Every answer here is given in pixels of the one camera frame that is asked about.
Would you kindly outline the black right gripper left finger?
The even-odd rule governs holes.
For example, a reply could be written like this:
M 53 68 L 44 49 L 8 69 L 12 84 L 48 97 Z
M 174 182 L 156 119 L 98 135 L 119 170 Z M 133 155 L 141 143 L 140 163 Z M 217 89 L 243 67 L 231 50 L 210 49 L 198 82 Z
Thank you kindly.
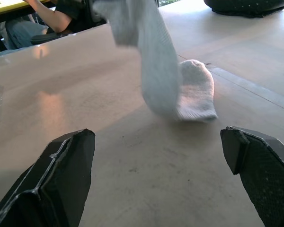
M 0 227 L 77 227 L 91 186 L 95 134 L 52 140 L 0 201 Z

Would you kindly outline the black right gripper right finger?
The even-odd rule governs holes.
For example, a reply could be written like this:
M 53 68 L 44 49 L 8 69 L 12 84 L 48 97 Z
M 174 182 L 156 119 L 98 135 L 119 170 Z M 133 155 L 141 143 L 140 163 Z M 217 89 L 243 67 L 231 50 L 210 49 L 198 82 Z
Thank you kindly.
M 284 144 L 240 127 L 220 131 L 225 160 L 266 227 L 284 227 Z

